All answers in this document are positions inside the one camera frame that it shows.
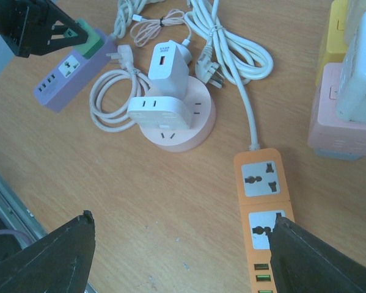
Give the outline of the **yellow cube socket adapter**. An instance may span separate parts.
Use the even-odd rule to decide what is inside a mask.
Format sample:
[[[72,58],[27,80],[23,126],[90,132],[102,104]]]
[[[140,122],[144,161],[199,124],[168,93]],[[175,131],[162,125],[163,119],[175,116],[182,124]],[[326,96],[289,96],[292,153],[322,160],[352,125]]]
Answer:
[[[327,63],[343,62],[343,58],[348,49],[348,46],[344,42],[347,6],[347,0],[335,0],[331,3],[321,38],[315,85],[320,83],[324,66]]]

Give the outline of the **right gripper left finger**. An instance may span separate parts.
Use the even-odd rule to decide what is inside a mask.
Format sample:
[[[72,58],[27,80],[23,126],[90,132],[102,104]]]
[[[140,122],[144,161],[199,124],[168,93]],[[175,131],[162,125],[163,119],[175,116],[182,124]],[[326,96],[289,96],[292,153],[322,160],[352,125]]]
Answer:
[[[95,221],[85,210],[0,263],[0,292],[85,292],[95,252]]]

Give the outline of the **pink cube adapter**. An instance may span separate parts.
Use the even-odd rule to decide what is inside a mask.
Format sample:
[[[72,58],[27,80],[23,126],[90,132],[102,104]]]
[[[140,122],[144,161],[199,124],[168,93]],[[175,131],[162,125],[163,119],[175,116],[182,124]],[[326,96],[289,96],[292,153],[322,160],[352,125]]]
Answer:
[[[310,117],[309,147],[366,157],[366,125],[340,119],[335,113],[341,63],[324,66]]]

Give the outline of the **orange power strip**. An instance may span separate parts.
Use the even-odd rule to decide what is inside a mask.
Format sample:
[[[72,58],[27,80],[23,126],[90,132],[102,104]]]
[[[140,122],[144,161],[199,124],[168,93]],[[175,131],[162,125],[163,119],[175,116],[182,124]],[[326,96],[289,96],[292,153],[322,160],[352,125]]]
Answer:
[[[295,219],[282,158],[265,148],[239,153],[233,163],[251,291],[276,292],[267,234],[278,216]]]

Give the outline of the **pink round power strip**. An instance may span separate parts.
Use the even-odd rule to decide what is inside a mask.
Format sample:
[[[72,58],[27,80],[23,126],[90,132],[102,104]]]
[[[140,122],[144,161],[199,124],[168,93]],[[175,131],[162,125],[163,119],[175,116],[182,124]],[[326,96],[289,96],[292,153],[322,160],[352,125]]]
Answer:
[[[95,125],[111,133],[138,125],[149,141],[175,153],[204,142],[214,127],[216,108],[204,84],[189,75],[192,54],[188,46],[188,40],[158,43],[148,74],[134,67],[130,46],[120,45],[108,53],[120,69],[102,74],[90,91],[90,117]],[[106,92],[125,79],[131,81],[127,101],[120,109],[105,112],[101,104]]]

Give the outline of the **white cube socket adapter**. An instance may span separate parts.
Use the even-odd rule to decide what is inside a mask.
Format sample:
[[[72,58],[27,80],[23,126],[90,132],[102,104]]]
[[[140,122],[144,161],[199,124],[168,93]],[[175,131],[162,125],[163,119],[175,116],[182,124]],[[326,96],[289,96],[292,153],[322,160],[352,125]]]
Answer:
[[[336,113],[343,120],[366,124],[366,11],[342,63]]]

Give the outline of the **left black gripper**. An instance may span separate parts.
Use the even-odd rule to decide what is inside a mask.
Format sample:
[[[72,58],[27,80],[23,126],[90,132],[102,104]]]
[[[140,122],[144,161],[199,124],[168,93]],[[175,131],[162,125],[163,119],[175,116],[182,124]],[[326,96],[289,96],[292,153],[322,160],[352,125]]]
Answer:
[[[52,1],[0,1],[0,36],[28,58],[84,44],[89,35]]]

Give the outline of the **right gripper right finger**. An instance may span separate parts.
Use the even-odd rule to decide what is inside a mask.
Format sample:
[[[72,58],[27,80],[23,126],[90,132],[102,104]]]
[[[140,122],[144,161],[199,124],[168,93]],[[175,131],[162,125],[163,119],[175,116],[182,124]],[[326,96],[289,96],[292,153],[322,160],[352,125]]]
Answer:
[[[286,217],[267,234],[277,292],[366,292],[366,267]]]

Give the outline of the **green cube adapter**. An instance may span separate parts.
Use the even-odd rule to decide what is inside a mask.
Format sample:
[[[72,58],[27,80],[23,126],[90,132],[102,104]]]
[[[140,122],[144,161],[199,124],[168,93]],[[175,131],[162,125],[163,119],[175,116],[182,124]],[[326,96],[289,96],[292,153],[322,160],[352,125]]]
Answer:
[[[97,31],[83,18],[77,19],[76,23],[87,32],[88,37],[85,43],[75,45],[70,54],[77,54],[85,59],[90,59],[104,45],[104,41]]]

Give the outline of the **white plug adapter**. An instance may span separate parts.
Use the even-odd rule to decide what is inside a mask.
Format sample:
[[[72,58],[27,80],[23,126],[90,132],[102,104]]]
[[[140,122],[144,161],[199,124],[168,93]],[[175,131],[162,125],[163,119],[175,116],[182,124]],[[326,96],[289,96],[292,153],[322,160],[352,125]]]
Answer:
[[[127,114],[144,129],[187,130],[192,119],[184,102],[171,96],[131,98]]]

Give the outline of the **purple power strip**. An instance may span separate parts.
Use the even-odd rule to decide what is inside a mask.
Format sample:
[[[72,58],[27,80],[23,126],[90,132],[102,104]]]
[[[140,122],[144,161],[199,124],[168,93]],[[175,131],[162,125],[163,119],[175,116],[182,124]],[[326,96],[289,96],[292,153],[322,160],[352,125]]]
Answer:
[[[117,47],[101,30],[95,32],[104,44],[91,58],[73,49],[35,87],[34,97],[42,106],[60,112],[110,62],[108,54]]]

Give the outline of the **small white charger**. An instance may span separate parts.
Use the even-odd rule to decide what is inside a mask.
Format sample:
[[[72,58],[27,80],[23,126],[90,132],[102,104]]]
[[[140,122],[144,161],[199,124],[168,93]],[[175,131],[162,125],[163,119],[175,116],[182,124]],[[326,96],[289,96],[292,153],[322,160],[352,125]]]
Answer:
[[[179,9],[172,9],[159,19],[148,19],[134,14],[132,20],[135,24],[130,30],[130,36],[137,47],[143,47],[155,39],[162,28],[187,24],[184,16],[185,12]],[[192,61],[192,54],[188,49],[191,36],[192,30],[188,29],[188,36],[181,43],[169,40],[154,46],[148,78],[163,96],[183,99],[186,95],[188,65]]]

